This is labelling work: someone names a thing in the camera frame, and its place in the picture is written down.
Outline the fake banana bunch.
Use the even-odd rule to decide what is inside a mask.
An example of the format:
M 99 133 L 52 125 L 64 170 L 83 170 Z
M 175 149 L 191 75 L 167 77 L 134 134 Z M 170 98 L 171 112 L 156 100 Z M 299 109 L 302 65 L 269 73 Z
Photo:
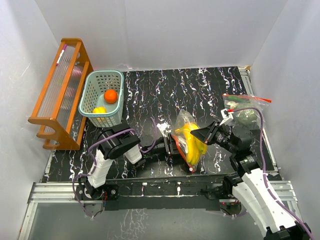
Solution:
M 182 148 L 186 150 L 184 152 L 184 159 L 193 169 L 198 165 L 201 156 L 207 152 L 207 145 L 191 135 L 191 131 L 196 129 L 199 129 L 198 125 L 190 122 L 175 130 L 176 140 L 178 140 L 178 142 L 182 144 Z

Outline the clear zip bag with fruit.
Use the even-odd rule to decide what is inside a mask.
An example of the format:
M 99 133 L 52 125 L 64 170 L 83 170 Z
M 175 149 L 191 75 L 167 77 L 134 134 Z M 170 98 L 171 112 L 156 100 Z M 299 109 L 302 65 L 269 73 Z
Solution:
M 191 134 L 191 131 L 198 129 L 199 126 L 193 116 L 188 111 L 181 109 L 171 135 L 176 143 L 178 152 L 192 173 L 197 170 L 202 156 L 207 152 L 207 145 Z

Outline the fake orange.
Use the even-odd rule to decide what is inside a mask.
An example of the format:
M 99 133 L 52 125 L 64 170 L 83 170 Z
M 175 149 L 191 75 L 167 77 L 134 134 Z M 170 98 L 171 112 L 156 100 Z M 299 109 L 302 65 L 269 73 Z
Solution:
M 103 99 L 107 104 L 114 104 L 118 100 L 118 94 L 114 89 L 108 89 L 104 93 Z

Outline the fake yellow bell pepper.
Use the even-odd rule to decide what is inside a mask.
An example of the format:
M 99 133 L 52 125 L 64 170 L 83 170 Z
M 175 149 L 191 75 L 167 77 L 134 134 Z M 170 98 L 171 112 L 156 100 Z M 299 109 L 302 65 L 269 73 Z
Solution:
M 96 107 L 93 109 L 92 111 L 93 114 L 106 114 L 107 111 L 106 111 L 106 108 L 103 107 L 103 106 L 100 106 L 100 107 Z

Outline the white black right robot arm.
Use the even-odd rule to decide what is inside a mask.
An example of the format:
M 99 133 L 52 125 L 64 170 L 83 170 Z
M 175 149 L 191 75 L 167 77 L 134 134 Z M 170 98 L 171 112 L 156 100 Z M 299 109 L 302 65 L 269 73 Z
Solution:
M 231 130 L 213 122 L 192 130 L 191 135 L 206 145 L 217 144 L 231 153 L 234 173 L 223 179 L 223 194 L 236 198 L 253 218 L 265 240 L 310 240 L 310 228 L 281 201 L 271 186 L 266 164 L 251 151 L 252 132 L 236 125 Z

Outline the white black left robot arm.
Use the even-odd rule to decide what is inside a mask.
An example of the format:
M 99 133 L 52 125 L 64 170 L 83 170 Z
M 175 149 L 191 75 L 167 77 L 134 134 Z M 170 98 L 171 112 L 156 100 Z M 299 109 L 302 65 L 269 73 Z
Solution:
M 117 158 L 125 158 L 138 168 L 154 157 L 181 158 L 176 140 L 171 134 L 160 137 L 149 146 L 141 147 L 140 138 L 126 123 L 108 127 L 98 136 L 96 154 L 90 172 L 85 177 L 83 194 L 93 200 L 99 199 L 107 189 L 107 174 Z

